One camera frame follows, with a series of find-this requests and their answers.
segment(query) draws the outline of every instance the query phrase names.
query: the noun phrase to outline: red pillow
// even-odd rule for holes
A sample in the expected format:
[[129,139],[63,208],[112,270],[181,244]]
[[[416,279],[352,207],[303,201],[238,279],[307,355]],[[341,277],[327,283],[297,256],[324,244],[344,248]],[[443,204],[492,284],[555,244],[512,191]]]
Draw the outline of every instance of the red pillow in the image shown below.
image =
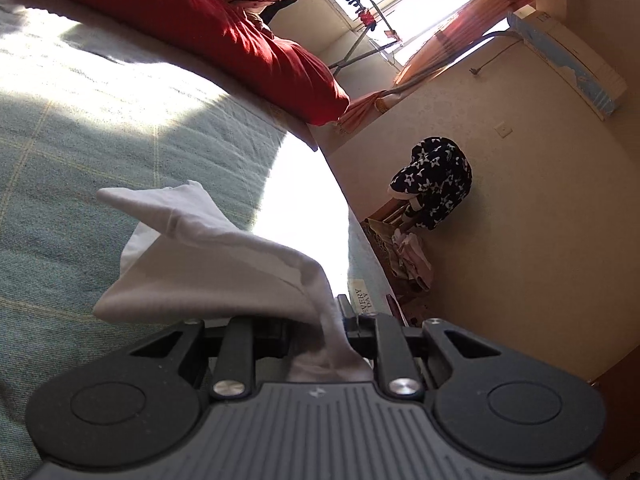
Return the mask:
[[205,57],[253,92],[310,124],[335,121],[349,98],[317,57],[271,40],[222,0],[75,0]]

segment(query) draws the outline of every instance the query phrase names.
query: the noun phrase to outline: star pattern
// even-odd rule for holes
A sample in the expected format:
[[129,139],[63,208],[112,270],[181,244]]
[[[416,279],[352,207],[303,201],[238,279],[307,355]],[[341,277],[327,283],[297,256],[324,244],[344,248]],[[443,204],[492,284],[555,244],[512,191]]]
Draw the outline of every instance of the star pattern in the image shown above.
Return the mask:
[[471,166],[453,140],[428,137],[414,146],[411,163],[396,174],[391,188],[416,196],[403,218],[416,218],[416,226],[433,229],[462,202],[471,190]]

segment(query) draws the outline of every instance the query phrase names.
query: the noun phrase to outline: metal screw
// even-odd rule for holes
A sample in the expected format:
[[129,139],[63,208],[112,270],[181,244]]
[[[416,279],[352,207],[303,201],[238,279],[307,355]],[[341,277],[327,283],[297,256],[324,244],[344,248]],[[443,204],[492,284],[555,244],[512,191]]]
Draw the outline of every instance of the metal screw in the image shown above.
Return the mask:
[[389,383],[389,389],[396,395],[413,395],[420,390],[420,383],[407,377],[400,377]]
[[235,397],[244,392],[244,384],[240,381],[224,380],[213,385],[213,391],[219,396]]

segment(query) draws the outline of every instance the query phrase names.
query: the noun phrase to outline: white cloth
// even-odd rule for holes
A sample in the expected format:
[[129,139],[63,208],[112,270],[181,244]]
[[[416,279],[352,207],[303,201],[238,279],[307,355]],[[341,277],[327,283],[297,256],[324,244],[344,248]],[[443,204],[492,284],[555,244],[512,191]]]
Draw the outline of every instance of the white cloth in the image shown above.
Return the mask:
[[369,381],[349,345],[322,267],[236,228],[193,180],[174,188],[105,188],[98,200],[139,219],[119,279],[94,315],[109,322],[271,316],[303,323],[289,380]]

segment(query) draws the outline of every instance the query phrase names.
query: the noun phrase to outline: orange curtain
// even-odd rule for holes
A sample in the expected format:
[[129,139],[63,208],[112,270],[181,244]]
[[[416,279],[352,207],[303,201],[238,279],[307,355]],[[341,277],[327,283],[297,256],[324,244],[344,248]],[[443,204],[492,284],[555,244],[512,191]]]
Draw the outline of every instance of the orange curtain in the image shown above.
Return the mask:
[[349,134],[363,127],[411,94],[447,61],[472,46],[482,35],[503,20],[507,13],[532,4],[534,0],[471,0],[436,32],[407,62],[388,90],[373,92],[355,100],[338,120],[338,129]]

